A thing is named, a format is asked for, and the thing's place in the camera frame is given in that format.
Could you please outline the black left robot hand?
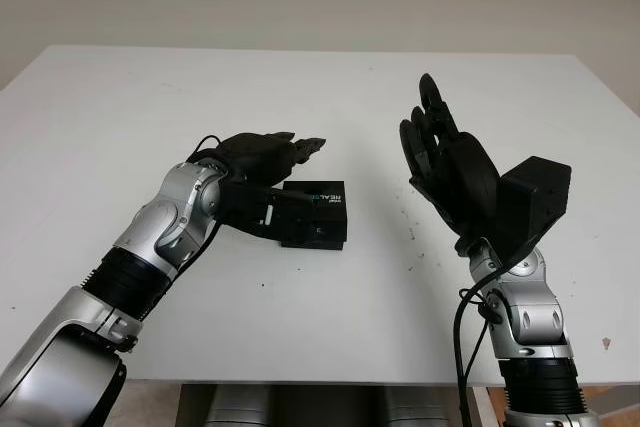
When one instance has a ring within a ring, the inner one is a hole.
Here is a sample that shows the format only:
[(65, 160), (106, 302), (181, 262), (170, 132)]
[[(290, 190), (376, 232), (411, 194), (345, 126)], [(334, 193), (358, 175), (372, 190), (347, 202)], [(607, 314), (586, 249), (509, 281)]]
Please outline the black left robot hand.
[(234, 181), (271, 187), (289, 177), (294, 166), (307, 162), (326, 143), (323, 138), (294, 137), (292, 132), (241, 133), (222, 141), (213, 152)]

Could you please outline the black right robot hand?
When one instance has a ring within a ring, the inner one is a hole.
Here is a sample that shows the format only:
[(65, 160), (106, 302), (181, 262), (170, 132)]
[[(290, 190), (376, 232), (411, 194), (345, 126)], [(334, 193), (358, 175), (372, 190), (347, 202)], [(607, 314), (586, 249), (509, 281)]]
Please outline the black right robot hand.
[(419, 94), (421, 104), (399, 126), (410, 184), (458, 235), (455, 249), (467, 256), (493, 230), (498, 172), (480, 142), (458, 129), (428, 73)]

